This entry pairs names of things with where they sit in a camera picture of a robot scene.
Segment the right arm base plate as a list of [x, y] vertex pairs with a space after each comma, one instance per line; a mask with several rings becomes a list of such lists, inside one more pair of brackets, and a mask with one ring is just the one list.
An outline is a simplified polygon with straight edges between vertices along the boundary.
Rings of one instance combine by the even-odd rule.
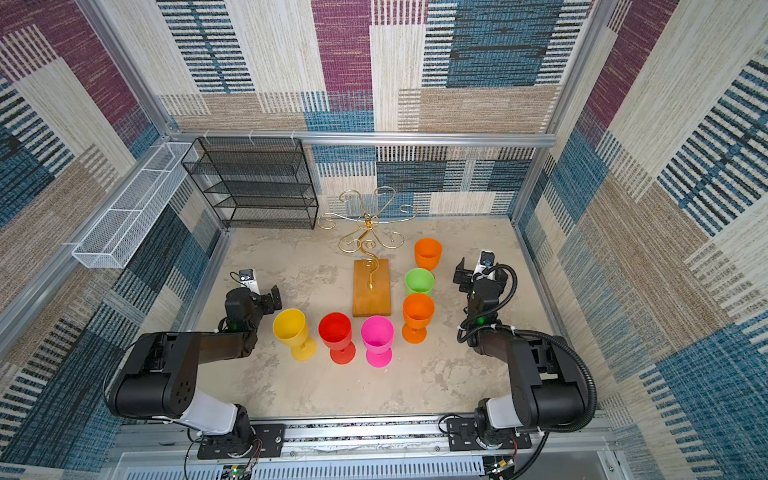
[[451, 451], [514, 451], [528, 449], [533, 445], [529, 434], [516, 429], [491, 430], [488, 428], [480, 434], [472, 418], [451, 416], [440, 420], [438, 426], [447, 435]]

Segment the pink wine glass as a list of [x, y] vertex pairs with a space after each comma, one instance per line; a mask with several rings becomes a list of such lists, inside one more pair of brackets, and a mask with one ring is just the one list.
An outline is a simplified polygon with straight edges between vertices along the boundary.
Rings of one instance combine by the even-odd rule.
[[384, 368], [392, 361], [394, 326], [383, 316], [366, 319], [361, 327], [361, 339], [366, 349], [366, 360], [374, 368]]

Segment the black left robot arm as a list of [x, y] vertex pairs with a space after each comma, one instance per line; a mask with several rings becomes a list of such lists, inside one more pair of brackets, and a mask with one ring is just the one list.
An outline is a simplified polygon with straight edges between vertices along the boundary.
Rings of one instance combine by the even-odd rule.
[[247, 410], [198, 388], [198, 367], [249, 356], [261, 320], [281, 308], [278, 287], [267, 294], [240, 287], [227, 293], [226, 316], [215, 332], [141, 335], [112, 386], [105, 389], [109, 410], [127, 419], [179, 423], [230, 455], [244, 454], [256, 441]]

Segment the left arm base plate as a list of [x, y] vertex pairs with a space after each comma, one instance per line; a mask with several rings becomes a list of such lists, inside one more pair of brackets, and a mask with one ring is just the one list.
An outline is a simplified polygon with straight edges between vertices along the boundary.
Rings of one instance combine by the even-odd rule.
[[196, 458], [235, 460], [277, 458], [281, 455], [285, 424], [252, 424], [247, 430], [225, 435], [204, 435]]

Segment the red wine glass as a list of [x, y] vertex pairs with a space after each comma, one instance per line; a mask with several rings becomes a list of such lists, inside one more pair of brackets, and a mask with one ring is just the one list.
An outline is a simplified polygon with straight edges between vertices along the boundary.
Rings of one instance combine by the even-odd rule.
[[331, 360], [338, 365], [350, 363], [356, 355], [352, 341], [351, 320], [343, 313], [325, 315], [318, 327], [323, 343], [329, 348]]

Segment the yellow wine glass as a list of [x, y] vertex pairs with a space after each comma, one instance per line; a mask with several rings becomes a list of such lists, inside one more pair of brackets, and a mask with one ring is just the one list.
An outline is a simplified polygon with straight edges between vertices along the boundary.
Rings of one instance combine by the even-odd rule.
[[273, 333], [281, 343], [290, 348], [296, 361], [308, 361], [316, 353], [317, 345], [310, 336], [306, 316], [298, 309], [291, 308], [280, 312], [273, 322]]

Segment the orange wine glass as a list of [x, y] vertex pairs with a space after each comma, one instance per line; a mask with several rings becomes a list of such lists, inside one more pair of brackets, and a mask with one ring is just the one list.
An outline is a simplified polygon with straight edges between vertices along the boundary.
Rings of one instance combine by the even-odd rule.
[[430, 296], [421, 293], [408, 295], [403, 302], [404, 340], [411, 344], [422, 343], [427, 337], [427, 326], [434, 313], [435, 304]]
[[439, 264], [442, 245], [435, 239], [423, 238], [414, 245], [414, 257], [419, 268], [433, 271]]

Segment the green wine glass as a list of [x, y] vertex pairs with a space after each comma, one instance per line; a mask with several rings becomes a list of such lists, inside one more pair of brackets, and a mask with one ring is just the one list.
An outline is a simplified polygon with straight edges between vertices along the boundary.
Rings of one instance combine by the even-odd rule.
[[435, 277], [431, 271], [423, 268], [411, 269], [405, 275], [404, 281], [407, 296], [413, 294], [432, 295]]

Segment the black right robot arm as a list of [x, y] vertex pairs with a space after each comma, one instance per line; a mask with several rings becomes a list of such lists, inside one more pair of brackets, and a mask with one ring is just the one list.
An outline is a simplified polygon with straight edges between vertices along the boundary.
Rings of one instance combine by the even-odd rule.
[[507, 325], [499, 313], [518, 288], [516, 271], [483, 251], [472, 269], [460, 261], [453, 283], [467, 295], [457, 342], [507, 365], [509, 393], [483, 399], [474, 412], [475, 442], [497, 449], [517, 433], [571, 433], [597, 410], [596, 382], [561, 336]]

